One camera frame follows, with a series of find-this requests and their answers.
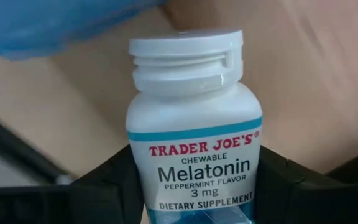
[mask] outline bottle label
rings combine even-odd
[[[231,207],[252,218],[261,125],[128,132],[151,223]]]

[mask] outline teal stripe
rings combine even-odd
[[[168,131],[158,133],[133,133],[128,131],[128,137],[132,141],[172,141],[236,133],[258,128],[261,125],[262,117],[237,124],[228,124],[212,128],[199,128],[186,131]]]

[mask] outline white plastic bottle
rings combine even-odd
[[[241,48],[240,30],[131,40],[126,128],[151,224],[252,220],[262,110]]]

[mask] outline tan background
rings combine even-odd
[[[131,37],[244,30],[243,82],[264,109],[263,144],[326,172],[358,155],[358,1],[174,0],[50,58],[0,59],[0,121],[83,175],[127,144],[136,94]]]

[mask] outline blue object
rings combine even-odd
[[[165,0],[0,0],[0,55],[46,56]]]

